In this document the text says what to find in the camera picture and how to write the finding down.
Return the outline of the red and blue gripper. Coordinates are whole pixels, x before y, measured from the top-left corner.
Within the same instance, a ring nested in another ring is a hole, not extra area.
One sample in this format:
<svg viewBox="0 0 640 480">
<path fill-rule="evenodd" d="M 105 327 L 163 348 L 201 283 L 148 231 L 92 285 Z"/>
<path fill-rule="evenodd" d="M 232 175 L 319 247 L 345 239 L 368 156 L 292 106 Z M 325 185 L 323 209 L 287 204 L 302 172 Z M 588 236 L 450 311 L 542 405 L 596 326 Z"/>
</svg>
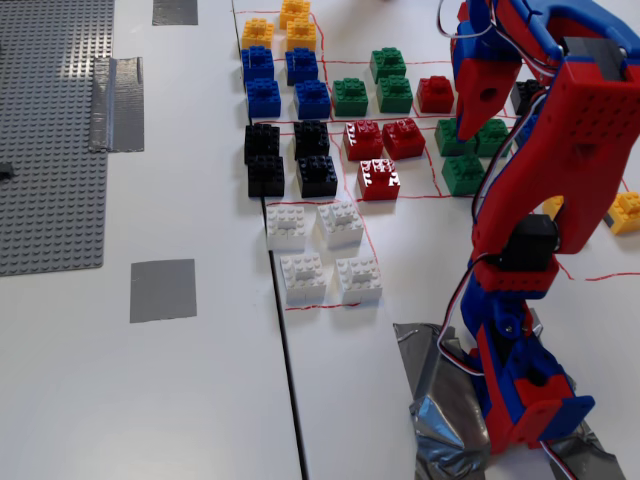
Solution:
<svg viewBox="0 0 640 480">
<path fill-rule="evenodd" d="M 451 46 L 458 93 L 456 137 L 469 141 L 504 106 L 520 72 L 517 50 L 491 23 L 487 1 L 464 1 Z"/>
</svg>

